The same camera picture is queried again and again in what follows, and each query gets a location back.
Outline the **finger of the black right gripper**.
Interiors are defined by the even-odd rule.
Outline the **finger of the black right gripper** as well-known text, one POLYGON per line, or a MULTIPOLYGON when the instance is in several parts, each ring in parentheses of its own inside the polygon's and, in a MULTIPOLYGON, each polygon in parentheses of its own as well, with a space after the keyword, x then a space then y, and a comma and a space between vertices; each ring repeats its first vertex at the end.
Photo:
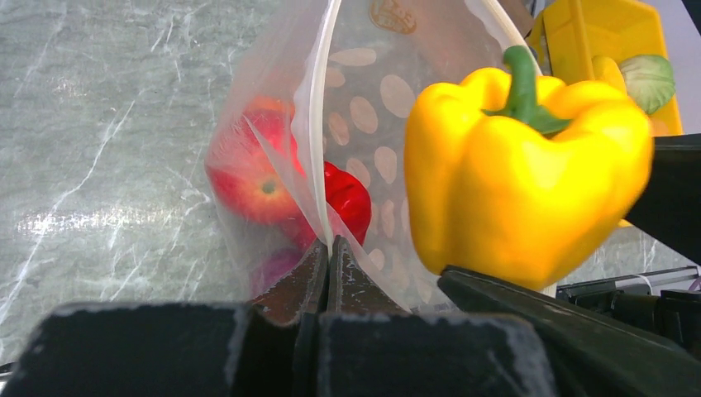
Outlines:
POLYGON ((651 177, 626 216, 633 226, 700 263, 700 135, 655 138, 651 177))
POLYGON ((666 337, 455 266, 437 285, 465 312, 527 320, 545 345, 563 396, 700 394, 700 358, 666 337))

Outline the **red toy apple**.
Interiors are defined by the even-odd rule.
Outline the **red toy apple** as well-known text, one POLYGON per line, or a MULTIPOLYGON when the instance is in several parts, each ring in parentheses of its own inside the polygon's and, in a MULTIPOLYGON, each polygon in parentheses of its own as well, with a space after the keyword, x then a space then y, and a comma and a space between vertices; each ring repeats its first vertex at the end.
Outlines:
POLYGON ((289 143, 295 155, 297 143, 287 134, 294 114, 291 103, 257 97, 212 143, 205 164, 212 190, 225 208, 247 221, 272 225, 301 214, 254 133, 279 154, 289 143))

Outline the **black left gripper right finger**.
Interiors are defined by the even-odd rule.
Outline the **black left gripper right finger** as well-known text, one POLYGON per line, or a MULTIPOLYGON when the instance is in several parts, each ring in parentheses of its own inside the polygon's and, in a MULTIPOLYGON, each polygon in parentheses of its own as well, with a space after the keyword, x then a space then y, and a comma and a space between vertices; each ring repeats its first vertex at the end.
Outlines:
POLYGON ((320 396, 553 396, 556 379, 533 326, 505 313, 410 314, 332 246, 319 318, 320 396))

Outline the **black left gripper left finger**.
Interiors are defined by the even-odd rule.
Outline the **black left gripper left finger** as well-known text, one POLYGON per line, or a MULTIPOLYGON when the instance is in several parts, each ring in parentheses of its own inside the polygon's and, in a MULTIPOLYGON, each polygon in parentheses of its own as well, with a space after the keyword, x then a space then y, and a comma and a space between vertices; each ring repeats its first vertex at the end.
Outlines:
POLYGON ((4 396, 312 396, 328 249, 246 302, 56 308, 1 369, 4 396))

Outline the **red toy bell pepper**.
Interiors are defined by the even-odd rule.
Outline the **red toy bell pepper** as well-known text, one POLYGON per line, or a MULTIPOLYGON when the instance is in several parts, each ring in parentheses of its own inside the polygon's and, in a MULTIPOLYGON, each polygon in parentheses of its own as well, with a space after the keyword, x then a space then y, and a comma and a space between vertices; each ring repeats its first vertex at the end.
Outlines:
MULTIPOLYGON (((362 246, 370 225, 372 210, 365 186, 350 173, 324 162, 326 201, 340 216, 349 232, 362 246)), ((317 239, 316 233, 303 215, 282 222, 280 230, 301 251, 306 251, 317 239)))

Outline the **clear dotted zip bag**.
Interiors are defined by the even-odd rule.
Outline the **clear dotted zip bag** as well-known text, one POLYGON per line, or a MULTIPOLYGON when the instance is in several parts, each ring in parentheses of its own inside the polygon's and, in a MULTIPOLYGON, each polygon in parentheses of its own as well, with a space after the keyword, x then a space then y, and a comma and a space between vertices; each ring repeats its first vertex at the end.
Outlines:
MULTIPOLYGON (((287 134, 295 155, 289 143, 279 154, 254 133, 314 242, 330 248, 334 237, 346 238, 357 264, 397 307, 449 311, 451 302, 412 246, 403 129, 426 86, 498 65, 503 49, 521 45, 531 27, 523 6, 509 10, 502 1, 284 1, 236 69, 205 164, 212 143, 255 98, 291 103, 287 134), (326 201, 325 161, 370 195, 362 246, 326 201)), ((279 249, 301 250, 282 233, 282 222, 247 221, 217 197, 216 206, 236 275, 254 298, 257 265, 279 249)))

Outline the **yellow toy bell pepper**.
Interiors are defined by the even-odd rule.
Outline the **yellow toy bell pepper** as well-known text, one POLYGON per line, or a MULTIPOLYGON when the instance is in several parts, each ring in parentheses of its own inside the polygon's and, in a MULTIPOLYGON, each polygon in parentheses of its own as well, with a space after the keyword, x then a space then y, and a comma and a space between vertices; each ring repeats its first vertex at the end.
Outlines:
POLYGON ((618 227, 651 174, 649 117, 599 81, 539 75, 531 51, 435 83, 406 124, 412 243, 440 274, 453 265, 541 290, 618 227))

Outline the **purple toy onion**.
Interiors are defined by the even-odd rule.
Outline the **purple toy onion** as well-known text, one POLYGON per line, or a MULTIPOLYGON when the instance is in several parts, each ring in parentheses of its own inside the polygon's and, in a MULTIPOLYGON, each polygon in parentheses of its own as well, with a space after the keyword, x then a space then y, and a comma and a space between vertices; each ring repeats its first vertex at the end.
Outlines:
POLYGON ((282 248, 262 261, 250 274, 252 297, 264 293, 283 276, 288 274, 301 260, 303 253, 295 248, 282 248))

